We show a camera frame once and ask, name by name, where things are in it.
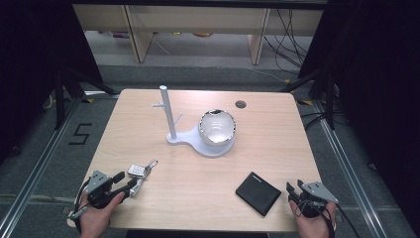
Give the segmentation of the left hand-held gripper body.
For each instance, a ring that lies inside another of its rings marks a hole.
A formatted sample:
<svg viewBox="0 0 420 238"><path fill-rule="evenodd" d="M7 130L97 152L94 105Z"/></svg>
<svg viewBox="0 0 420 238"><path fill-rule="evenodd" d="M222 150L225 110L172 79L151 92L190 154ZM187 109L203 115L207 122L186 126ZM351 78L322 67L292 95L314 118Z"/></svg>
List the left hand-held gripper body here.
<svg viewBox="0 0 420 238"><path fill-rule="evenodd" d="M100 171L94 171L86 189L89 204L98 209L105 208L116 195L124 192L126 188L123 186L112 191L112 184L112 177Z"/></svg>

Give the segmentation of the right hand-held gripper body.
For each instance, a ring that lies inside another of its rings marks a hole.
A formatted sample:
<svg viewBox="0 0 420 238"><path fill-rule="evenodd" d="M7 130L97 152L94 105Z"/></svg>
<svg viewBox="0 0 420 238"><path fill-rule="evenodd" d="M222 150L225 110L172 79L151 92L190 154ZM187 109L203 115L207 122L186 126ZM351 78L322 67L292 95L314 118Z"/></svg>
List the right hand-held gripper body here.
<svg viewBox="0 0 420 238"><path fill-rule="evenodd" d="M300 193L296 193L296 201L301 214L307 218L320 215L329 202L339 203L339 199L320 181L306 183Z"/></svg>

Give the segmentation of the key bunch with white fob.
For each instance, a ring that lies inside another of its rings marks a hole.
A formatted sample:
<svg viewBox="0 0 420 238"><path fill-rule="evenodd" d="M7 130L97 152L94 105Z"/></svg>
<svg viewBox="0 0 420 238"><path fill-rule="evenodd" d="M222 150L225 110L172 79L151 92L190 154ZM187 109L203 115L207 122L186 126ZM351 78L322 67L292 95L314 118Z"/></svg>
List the key bunch with white fob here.
<svg viewBox="0 0 420 238"><path fill-rule="evenodd" d="M130 189L130 197L134 197L138 193L144 181L157 164L158 160L151 160L146 166L131 165L129 167L128 175L136 180L136 184Z"/></svg>

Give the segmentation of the person's right hand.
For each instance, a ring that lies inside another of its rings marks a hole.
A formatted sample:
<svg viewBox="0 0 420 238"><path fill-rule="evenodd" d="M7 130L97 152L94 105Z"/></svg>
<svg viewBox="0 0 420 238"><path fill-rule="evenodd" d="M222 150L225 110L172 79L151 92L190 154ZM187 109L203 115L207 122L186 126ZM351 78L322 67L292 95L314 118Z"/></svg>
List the person's right hand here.
<svg viewBox="0 0 420 238"><path fill-rule="evenodd" d="M293 201L289 201L290 209L294 215L300 238L331 238L336 228L336 204L329 202L322 215L307 218L301 215L300 208Z"/></svg>

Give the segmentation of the person's left hand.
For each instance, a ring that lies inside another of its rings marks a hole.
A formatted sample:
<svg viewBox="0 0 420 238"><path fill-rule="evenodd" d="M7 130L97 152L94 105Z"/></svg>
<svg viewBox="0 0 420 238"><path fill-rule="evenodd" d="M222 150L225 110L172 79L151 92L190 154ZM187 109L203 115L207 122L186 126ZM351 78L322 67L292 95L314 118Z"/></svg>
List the person's left hand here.
<svg viewBox="0 0 420 238"><path fill-rule="evenodd" d="M88 206L86 211L79 216L80 238L100 238L109 226L113 211L122 202L124 195L124 192L120 192L102 209Z"/></svg>

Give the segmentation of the black leather wallet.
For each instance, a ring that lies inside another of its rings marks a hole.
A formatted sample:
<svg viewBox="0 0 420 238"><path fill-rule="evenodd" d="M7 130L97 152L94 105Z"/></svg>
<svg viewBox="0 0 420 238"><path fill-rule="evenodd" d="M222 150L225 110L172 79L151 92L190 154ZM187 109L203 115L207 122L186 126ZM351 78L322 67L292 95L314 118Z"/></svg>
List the black leather wallet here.
<svg viewBox="0 0 420 238"><path fill-rule="evenodd" d="M266 216L281 195L281 191L254 172L236 189L236 195L257 213Z"/></svg>

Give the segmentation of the white key stand with tray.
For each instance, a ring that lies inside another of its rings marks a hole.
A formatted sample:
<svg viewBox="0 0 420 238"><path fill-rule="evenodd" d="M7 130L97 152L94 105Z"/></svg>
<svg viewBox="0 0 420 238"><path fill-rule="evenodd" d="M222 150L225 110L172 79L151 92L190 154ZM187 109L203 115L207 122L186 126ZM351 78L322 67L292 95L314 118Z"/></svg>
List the white key stand with tray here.
<svg viewBox="0 0 420 238"><path fill-rule="evenodd" d="M235 138L225 146L209 146L205 144L198 134L198 123L189 131L177 131L175 124L181 118L178 116L176 119L173 118L170 99L168 95L168 89L165 85L159 87L162 102L155 104L155 107L160 107L166 116L168 125L168 134L166 135L166 141L171 145L188 145L196 153L206 158L219 158L226 155L234 146Z"/></svg>

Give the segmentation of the black metal stand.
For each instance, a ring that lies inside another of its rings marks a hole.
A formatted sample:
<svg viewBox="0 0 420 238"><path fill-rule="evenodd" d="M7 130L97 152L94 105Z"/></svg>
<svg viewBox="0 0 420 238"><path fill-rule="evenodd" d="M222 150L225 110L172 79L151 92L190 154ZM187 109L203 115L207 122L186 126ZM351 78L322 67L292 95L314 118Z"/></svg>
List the black metal stand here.
<svg viewBox="0 0 420 238"><path fill-rule="evenodd" d="M86 73L67 66L60 66L54 80L54 92L56 101L56 124L58 129L65 120L64 92L67 91L72 99L81 99L86 93L80 83L87 82L94 87L101 89L106 94L117 95L118 91L105 85L102 77L91 77Z"/></svg>
<svg viewBox="0 0 420 238"><path fill-rule="evenodd" d="M333 104L334 104L334 80L330 69L326 66L321 66L318 69L308 73L307 75L298 78L295 82L287 85L281 89L281 92L290 93L298 87L313 81L313 85L309 91L309 96L312 99L319 99L322 95L326 96L326 111L324 112L324 118L331 130L335 129L333 120Z"/></svg>

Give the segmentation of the crumpled foil ball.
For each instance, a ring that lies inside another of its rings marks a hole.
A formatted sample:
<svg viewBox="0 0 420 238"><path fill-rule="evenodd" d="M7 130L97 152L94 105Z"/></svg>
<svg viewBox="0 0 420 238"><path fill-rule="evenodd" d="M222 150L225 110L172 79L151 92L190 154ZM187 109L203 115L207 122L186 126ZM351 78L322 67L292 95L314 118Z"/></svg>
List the crumpled foil ball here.
<svg viewBox="0 0 420 238"><path fill-rule="evenodd" d="M235 138L236 121L225 110L209 110L199 120L198 134L209 146L225 146Z"/></svg>

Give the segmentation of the black curtain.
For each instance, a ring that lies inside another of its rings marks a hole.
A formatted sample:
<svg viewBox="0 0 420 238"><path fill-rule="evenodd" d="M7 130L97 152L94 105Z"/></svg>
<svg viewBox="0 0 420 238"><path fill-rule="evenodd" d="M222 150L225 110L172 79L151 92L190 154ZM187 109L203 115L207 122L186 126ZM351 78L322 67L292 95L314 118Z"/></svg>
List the black curtain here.
<svg viewBox="0 0 420 238"><path fill-rule="evenodd" d="M58 75L103 81L70 0L0 0L0 164L29 130Z"/></svg>
<svg viewBox="0 0 420 238"><path fill-rule="evenodd" d="M420 0L327 0L300 73L328 55L348 119L420 236Z"/></svg>

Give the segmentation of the light wooden desk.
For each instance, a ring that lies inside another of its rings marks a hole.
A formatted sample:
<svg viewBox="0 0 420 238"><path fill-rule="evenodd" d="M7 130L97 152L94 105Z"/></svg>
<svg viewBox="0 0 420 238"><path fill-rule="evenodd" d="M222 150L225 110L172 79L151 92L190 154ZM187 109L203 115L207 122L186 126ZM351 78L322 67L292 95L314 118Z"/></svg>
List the light wooden desk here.
<svg viewBox="0 0 420 238"><path fill-rule="evenodd" d="M85 31L126 32L134 58L145 60L154 32L239 34L248 37L251 62L260 63L265 35L310 37L323 12L264 8L170 7L135 5L73 6Z"/></svg>

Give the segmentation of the aluminium floor rail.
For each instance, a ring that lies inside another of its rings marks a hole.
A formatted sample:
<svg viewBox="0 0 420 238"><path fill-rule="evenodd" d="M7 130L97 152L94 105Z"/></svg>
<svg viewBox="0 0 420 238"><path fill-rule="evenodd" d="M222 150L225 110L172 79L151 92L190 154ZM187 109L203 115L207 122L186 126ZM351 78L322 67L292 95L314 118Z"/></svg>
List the aluminium floor rail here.
<svg viewBox="0 0 420 238"><path fill-rule="evenodd" d="M47 169L74 111L80 103L80 99L72 99L68 103L68 107L64 110L64 118L58 126L53 128L52 134L49 136L49 140L44 146L42 153L38 156L36 163L26 176L25 182L20 190L13 196L10 207L0 220L0 238L9 238L13 233L31 199L31 195Z"/></svg>
<svg viewBox="0 0 420 238"><path fill-rule="evenodd" d="M336 134L330 127L327 119L321 120L321 125L329 141L330 146L338 160L338 163L343 171L345 179L349 185L350 190L358 204L358 207L367 223L367 227L373 238L388 238L387 233L380 221L380 218L375 211L372 202L363 188L356 170L351 165L351 162Z"/></svg>

